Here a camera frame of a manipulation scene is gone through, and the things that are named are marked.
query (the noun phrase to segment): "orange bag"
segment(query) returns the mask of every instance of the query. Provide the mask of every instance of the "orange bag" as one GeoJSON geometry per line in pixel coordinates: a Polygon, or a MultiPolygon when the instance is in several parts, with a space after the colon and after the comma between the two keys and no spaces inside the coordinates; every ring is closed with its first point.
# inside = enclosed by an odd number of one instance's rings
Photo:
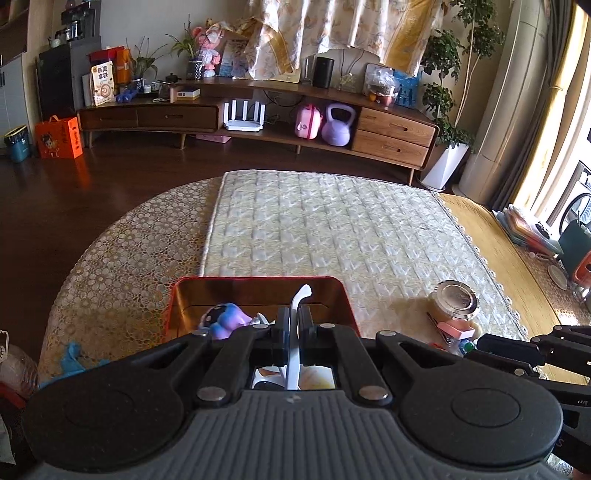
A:
{"type": "Polygon", "coordinates": [[[128,48],[117,51],[115,67],[115,83],[131,83],[131,51],[128,48]]]}
{"type": "Polygon", "coordinates": [[[77,158],[82,155],[78,119],[60,120],[55,115],[35,126],[35,138],[41,158],[77,158]]]}

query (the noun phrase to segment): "potted plant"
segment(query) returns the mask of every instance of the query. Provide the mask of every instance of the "potted plant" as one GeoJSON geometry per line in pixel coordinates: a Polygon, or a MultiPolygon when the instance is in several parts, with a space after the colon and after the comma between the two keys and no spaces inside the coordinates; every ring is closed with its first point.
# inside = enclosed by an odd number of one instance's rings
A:
{"type": "Polygon", "coordinates": [[[143,37],[141,43],[139,44],[139,47],[137,45],[134,45],[136,52],[135,54],[134,51],[129,48],[129,45],[127,45],[127,48],[131,52],[130,55],[132,80],[134,86],[138,90],[142,90],[144,88],[144,75],[149,69],[152,69],[154,71],[156,77],[158,76],[158,67],[155,65],[155,62],[159,58],[162,58],[165,54],[163,53],[158,57],[156,56],[156,54],[168,45],[167,43],[165,43],[164,45],[162,45],[159,48],[156,48],[156,50],[150,53],[150,38],[148,38],[148,41],[146,42],[146,53],[145,55],[143,55],[142,49],[145,40],[146,37],[143,37]]]}
{"type": "Polygon", "coordinates": [[[420,181],[426,188],[438,192],[445,188],[449,177],[474,143],[473,135],[457,125],[466,106],[476,65],[481,59],[493,55],[496,47],[504,41],[502,31],[496,25],[491,25],[495,16],[494,0],[452,0],[450,6],[459,6],[457,18],[465,27],[470,26],[468,45],[464,46],[450,30],[436,30],[435,35],[429,38],[421,61],[427,74],[439,73],[439,83],[426,85],[423,104],[439,127],[436,145],[444,151],[433,168],[421,176],[420,181]],[[456,102],[451,91],[443,86],[443,79],[449,75],[458,81],[462,69],[459,50],[467,55],[466,73],[462,98],[452,121],[449,113],[456,102]]]}
{"type": "Polygon", "coordinates": [[[191,15],[187,20],[186,24],[183,24],[183,36],[177,38],[174,35],[167,34],[174,43],[170,49],[170,53],[177,53],[177,58],[180,58],[181,53],[187,53],[189,55],[189,61],[187,62],[187,80],[197,80],[200,78],[200,71],[203,62],[197,57],[199,56],[200,47],[196,41],[197,31],[191,28],[191,15]]]}

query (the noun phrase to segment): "plastic bottle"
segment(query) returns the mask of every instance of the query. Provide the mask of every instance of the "plastic bottle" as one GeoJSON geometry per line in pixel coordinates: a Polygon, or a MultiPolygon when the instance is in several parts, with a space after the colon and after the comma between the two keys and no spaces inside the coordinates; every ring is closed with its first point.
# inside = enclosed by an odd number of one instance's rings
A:
{"type": "Polygon", "coordinates": [[[0,346],[0,382],[22,398],[29,398],[39,386],[37,364],[19,347],[8,344],[7,333],[6,344],[0,346]]]}

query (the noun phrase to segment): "pink doll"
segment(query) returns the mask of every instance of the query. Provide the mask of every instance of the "pink doll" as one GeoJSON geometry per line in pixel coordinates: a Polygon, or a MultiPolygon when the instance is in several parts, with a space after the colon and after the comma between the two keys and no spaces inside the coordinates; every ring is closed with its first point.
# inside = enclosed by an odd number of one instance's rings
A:
{"type": "Polygon", "coordinates": [[[215,65],[219,65],[221,57],[215,48],[220,44],[223,30],[219,25],[212,25],[208,19],[205,27],[196,27],[192,32],[193,38],[199,45],[199,57],[203,60],[203,77],[215,77],[215,65]]]}

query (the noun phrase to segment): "pink toy suitcase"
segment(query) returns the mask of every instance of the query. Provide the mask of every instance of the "pink toy suitcase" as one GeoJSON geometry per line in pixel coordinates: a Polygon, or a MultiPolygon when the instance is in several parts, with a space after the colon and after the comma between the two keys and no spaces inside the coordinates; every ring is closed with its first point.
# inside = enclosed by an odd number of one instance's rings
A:
{"type": "Polygon", "coordinates": [[[313,140],[318,135],[322,113],[314,105],[306,105],[298,110],[295,122],[296,136],[313,140]]]}

